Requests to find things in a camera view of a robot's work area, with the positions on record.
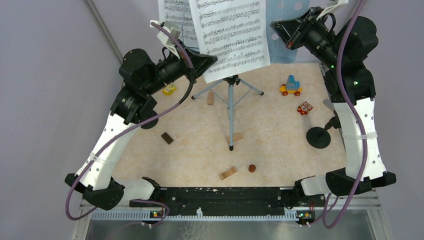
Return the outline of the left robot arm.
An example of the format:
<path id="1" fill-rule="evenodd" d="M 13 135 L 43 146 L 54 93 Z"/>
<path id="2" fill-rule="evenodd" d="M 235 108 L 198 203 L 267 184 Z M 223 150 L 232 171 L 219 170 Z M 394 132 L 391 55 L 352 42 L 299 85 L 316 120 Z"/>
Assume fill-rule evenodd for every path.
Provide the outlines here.
<path id="1" fill-rule="evenodd" d="M 130 139 L 139 129 L 153 128 L 160 114 L 153 95 L 181 77 L 189 81 L 183 99 L 196 80 L 218 61 L 214 55 L 186 48 L 153 62 L 147 52 L 136 48 L 127 52 L 119 68 L 124 87 L 110 107 L 106 125 L 83 166 L 65 177 L 72 191 L 82 194 L 92 206 L 113 209 L 124 197 L 125 187 L 112 173 Z"/>

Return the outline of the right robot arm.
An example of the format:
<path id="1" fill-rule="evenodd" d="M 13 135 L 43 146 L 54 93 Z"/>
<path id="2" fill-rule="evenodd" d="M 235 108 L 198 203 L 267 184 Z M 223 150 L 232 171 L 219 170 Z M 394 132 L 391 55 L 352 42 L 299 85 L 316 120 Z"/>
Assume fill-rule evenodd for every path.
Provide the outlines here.
<path id="1" fill-rule="evenodd" d="M 297 180 L 293 200 L 307 206 L 314 195 L 359 195 L 373 188 L 395 184 L 381 158 L 374 120 L 376 89 L 372 73 L 364 65 L 378 45 L 377 27 L 369 18 L 358 16 L 335 33 L 325 26 L 321 7 L 289 20 L 273 21 L 270 27 L 290 50 L 305 47 L 325 68 L 324 85 L 334 117 L 324 127 L 306 133 L 308 143 L 318 149 L 331 141 L 329 129 L 340 129 L 346 166 L 322 175 Z"/>

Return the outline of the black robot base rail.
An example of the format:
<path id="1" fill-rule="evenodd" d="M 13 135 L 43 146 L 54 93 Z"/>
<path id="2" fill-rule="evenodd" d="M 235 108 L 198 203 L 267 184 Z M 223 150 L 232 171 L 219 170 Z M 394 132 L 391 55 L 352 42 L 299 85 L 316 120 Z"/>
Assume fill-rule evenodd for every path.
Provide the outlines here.
<path id="1" fill-rule="evenodd" d="M 148 203 L 129 202 L 131 208 L 168 207 L 169 216 L 280 216 L 294 208 L 322 207 L 324 196 L 299 198 L 291 187 L 160 187 Z"/>

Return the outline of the light blue music stand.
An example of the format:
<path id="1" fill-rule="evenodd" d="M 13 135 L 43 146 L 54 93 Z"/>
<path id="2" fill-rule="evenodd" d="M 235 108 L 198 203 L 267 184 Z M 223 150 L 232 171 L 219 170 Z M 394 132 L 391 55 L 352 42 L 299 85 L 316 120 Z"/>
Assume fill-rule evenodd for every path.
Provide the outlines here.
<path id="1" fill-rule="evenodd" d="M 270 24 L 274 21 L 274 19 L 270 16 L 270 13 L 272 13 L 272 5 L 275 6 L 276 10 L 281 10 L 283 8 L 283 1 L 276 1 L 276 0 L 265 0 L 266 2 L 266 34 L 267 34 L 267 44 L 268 44 L 268 52 L 270 57 L 270 64 L 272 62 L 275 62 L 276 60 L 276 51 L 278 49 L 278 45 L 275 43 L 271 43 L 272 40 L 278 40 L 279 37 L 271 32 Z M 233 142 L 233 134 L 234 134 L 234 108 L 238 104 L 238 101 L 234 98 L 234 87 L 238 84 L 242 84 L 248 88 L 248 91 L 255 91 L 259 95 L 264 95 L 264 92 L 259 90 L 258 88 L 254 87 L 253 85 L 249 84 L 245 80 L 241 79 L 239 77 L 240 74 L 232 75 L 229 77 L 225 77 L 223 79 L 219 79 L 216 81 L 213 81 L 211 83 L 208 83 L 209 86 L 199 93 L 192 96 L 192 99 L 196 99 L 203 93 L 207 91 L 214 91 L 214 88 L 221 83 L 227 83 L 227 99 L 225 100 L 225 104 L 227 106 L 228 110 L 228 120 L 229 120 L 229 136 L 230 136 L 230 143 L 228 143 L 228 148 L 230 151 L 234 150 L 234 142 Z"/>

